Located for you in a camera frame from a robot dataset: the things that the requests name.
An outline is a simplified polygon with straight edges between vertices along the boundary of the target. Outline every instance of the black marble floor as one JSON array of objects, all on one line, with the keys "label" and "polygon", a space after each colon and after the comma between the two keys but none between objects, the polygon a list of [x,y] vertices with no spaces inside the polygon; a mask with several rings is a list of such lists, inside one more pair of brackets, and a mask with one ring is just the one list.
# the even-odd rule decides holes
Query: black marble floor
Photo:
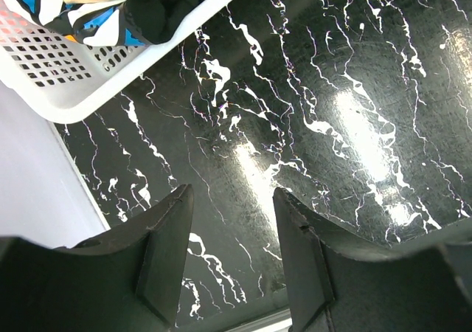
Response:
[{"label": "black marble floor", "polygon": [[277,186],[386,245],[472,215],[470,16],[472,0],[235,0],[58,128],[112,226],[194,185],[177,324],[216,331],[286,304]]}]

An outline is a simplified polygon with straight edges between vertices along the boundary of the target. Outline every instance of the black fabric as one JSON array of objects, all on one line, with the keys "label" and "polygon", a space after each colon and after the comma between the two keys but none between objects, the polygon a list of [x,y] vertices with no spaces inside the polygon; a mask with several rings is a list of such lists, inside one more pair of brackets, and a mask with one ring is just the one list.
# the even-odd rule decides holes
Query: black fabric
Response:
[{"label": "black fabric", "polygon": [[125,19],[152,44],[169,41],[177,27],[203,0],[127,0]]},{"label": "black fabric", "polygon": [[67,14],[59,15],[54,20],[44,25],[49,31],[60,33],[61,35],[71,35],[74,29],[67,18]]}]

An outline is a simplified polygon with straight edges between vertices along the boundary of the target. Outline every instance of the white plastic basket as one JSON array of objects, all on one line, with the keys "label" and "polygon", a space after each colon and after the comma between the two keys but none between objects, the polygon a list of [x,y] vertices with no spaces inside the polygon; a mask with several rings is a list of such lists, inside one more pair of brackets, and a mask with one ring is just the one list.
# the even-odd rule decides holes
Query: white plastic basket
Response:
[{"label": "white plastic basket", "polygon": [[79,122],[230,1],[205,0],[165,44],[92,48],[25,21],[0,0],[0,80],[47,120]]}]

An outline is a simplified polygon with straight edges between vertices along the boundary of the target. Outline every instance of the floor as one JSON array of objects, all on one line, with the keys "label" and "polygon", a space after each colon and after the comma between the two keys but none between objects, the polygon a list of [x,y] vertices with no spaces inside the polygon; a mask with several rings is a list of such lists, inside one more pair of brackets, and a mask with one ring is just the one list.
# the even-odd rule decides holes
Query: floor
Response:
[{"label": "floor", "polygon": [[287,303],[277,186],[385,245],[472,215],[469,16],[472,0],[234,0],[58,129],[112,226],[193,184],[177,325],[218,331]]}]

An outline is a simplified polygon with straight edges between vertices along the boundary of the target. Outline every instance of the striped fabric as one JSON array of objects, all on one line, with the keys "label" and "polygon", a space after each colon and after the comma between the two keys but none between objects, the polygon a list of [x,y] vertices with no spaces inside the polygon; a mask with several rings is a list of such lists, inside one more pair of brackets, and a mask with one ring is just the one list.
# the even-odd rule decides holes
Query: striped fabric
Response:
[{"label": "striped fabric", "polygon": [[123,3],[65,4],[63,0],[4,0],[26,20],[89,46],[150,44],[124,16]]}]

